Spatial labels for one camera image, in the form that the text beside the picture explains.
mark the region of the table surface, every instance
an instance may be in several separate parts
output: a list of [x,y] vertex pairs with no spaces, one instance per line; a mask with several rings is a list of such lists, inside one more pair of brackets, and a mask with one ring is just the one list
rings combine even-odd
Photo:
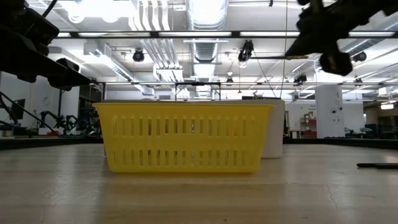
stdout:
[[100,144],[0,151],[0,223],[396,223],[398,151],[285,145],[255,174],[113,174]]

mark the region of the security camera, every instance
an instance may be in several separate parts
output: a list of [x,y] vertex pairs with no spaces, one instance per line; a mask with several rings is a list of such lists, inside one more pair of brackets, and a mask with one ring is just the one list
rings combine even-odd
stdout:
[[352,57],[352,60],[354,62],[364,62],[367,59],[367,55],[365,52],[361,52],[359,54],[356,54]]
[[144,53],[142,52],[142,49],[136,49],[136,52],[134,53],[134,55],[132,56],[132,59],[135,62],[142,62],[144,61],[145,57],[144,57]]
[[254,51],[254,45],[251,40],[246,40],[238,55],[240,62],[247,62],[251,58],[251,52]]
[[298,77],[294,78],[294,83],[304,83],[307,81],[307,76],[306,74],[301,74]]

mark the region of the yellow plastic basket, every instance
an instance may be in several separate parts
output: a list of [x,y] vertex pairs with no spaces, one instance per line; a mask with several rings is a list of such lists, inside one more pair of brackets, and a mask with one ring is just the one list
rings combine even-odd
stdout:
[[255,172],[272,105],[97,103],[113,172]]

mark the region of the basket rim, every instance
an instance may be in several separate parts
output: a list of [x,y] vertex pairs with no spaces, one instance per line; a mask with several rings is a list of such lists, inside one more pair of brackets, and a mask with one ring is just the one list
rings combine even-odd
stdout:
[[275,108],[275,105],[250,105],[250,104],[217,104],[217,103],[93,103],[94,106],[197,106],[197,107],[252,107]]

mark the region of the overhead camera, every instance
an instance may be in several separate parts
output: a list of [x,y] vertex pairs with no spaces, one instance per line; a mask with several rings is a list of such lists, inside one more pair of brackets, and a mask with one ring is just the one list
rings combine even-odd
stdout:
[[226,79],[226,82],[232,83],[232,82],[234,82],[234,80],[233,80],[232,78],[227,78],[227,79]]
[[356,78],[354,83],[363,83],[362,78]]
[[307,81],[306,74],[301,74],[301,75],[297,76],[296,78],[294,78],[293,82],[301,84],[301,83],[306,82],[306,81]]
[[238,55],[240,62],[247,62],[251,58],[251,52],[254,50],[254,45],[251,40],[246,40],[243,47]]
[[367,59],[367,55],[365,52],[361,52],[359,54],[354,55],[351,59],[354,62],[364,62]]
[[144,53],[142,52],[142,49],[136,49],[136,52],[132,56],[132,59],[135,62],[143,62],[145,59]]

